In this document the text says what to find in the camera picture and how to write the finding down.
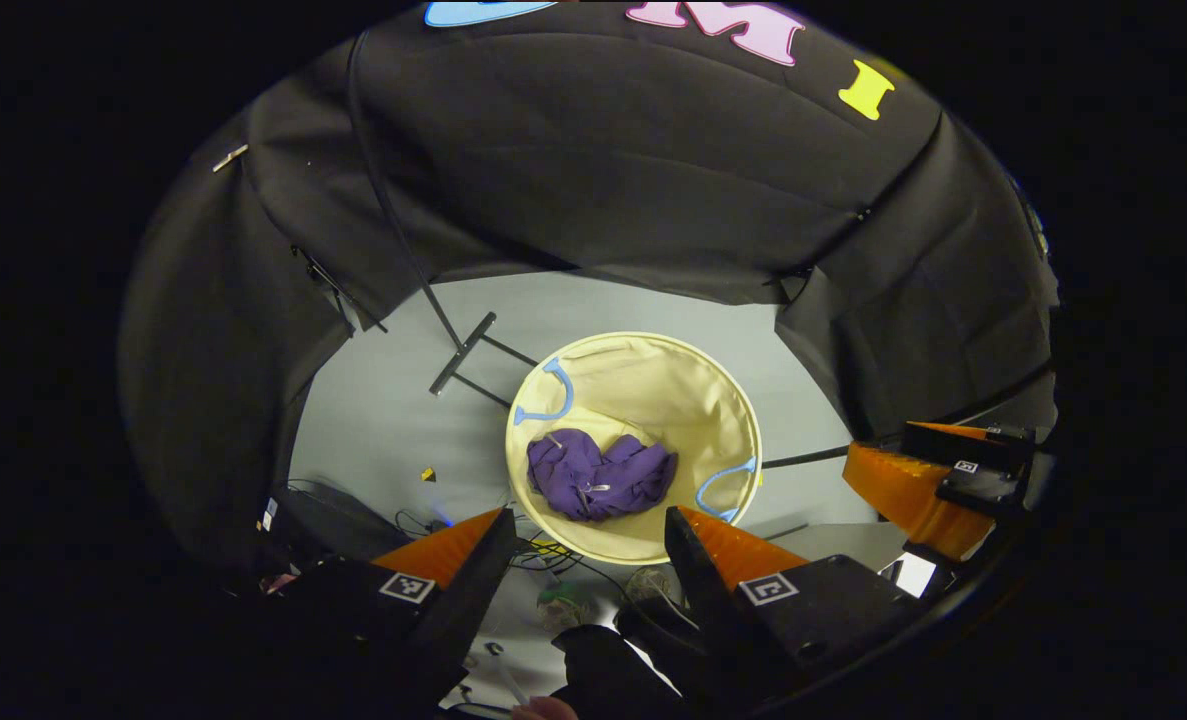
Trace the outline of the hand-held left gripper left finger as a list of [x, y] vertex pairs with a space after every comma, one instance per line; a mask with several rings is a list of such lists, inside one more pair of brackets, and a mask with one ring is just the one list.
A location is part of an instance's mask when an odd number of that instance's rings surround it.
[[368, 561], [336, 556], [283, 588], [293, 678], [315, 706], [437, 706], [518, 544], [497, 506]]

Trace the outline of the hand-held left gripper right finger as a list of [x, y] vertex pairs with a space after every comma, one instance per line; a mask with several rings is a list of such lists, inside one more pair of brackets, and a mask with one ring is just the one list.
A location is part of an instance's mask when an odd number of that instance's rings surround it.
[[802, 559], [692, 506], [669, 506], [664, 542], [709, 656], [747, 697], [798, 692], [884, 646], [919, 598], [834, 553]]

